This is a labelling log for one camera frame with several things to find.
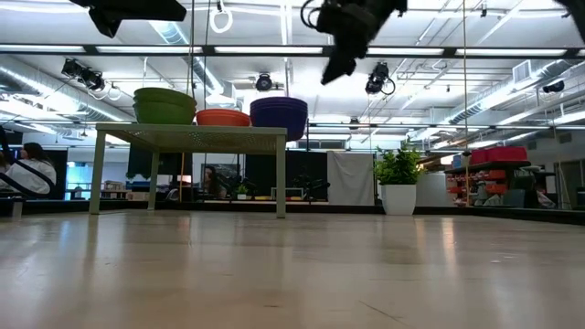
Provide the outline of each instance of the red box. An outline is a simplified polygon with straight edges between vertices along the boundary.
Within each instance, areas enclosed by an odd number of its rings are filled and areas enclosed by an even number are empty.
[[[478,165],[487,162],[487,150],[473,150],[469,165]]]
[[[487,151],[487,162],[526,161],[528,159],[527,149],[522,146],[501,146],[485,151]]]

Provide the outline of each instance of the purple bowl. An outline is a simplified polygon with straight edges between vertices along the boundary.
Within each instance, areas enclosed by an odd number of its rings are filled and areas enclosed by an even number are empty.
[[[288,97],[260,99],[250,105],[252,126],[286,128],[287,142],[303,138],[307,116],[307,103]]]

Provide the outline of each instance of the potted plant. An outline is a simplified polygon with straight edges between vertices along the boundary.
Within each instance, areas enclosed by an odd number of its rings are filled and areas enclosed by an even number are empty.
[[[422,170],[417,166],[419,154],[409,146],[407,140],[395,154],[383,152],[382,160],[376,161],[376,177],[382,186],[382,205],[387,215],[411,216],[414,212],[416,184]]]
[[[248,188],[242,184],[236,188],[236,194],[238,195],[238,200],[245,200],[248,194]]]

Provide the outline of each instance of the table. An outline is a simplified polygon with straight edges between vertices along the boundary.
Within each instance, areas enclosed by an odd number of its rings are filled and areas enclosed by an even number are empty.
[[[154,210],[160,153],[275,154],[276,216],[286,213],[286,128],[178,124],[98,123],[91,178],[90,213],[100,214],[100,186],[106,134],[153,153],[148,209]]]

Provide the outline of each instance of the hanging cable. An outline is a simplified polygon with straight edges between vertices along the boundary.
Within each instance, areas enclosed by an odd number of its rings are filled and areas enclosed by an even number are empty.
[[[218,26],[216,25],[216,17],[218,15],[227,15],[228,16],[228,22],[226,23],[226,25],[222,28],[218,28]],[[223,0],[218,0],[218,7],[216,9],[213,9],[212,11],[209,12],[209,15],[211,16],[211,19],[209,21],[209,24],[211,25],[211,29],[218,34],[227,32],[228,30],[231,29],[231,26],[234,23],[234,16],[231,14],[231,11],[229,9],[227,9],[225,7],[225,5],[223,4]]]

